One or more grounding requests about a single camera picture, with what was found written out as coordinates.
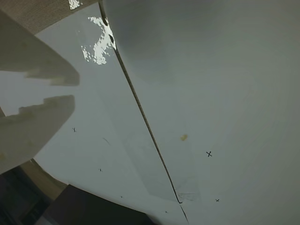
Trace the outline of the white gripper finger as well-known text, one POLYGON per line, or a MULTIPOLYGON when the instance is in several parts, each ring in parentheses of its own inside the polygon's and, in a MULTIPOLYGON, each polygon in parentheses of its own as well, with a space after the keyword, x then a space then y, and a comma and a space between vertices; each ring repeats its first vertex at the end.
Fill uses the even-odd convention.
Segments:
POLYGON ((27 78, 49 79, 55 86, 78 86, 76 69, 46 43, 0 12, 0 69, 24 72, 27 78))
POLYGON ((0 118, 0 173, 35 157, 75 110, 73 95, 45 98, 0 118))

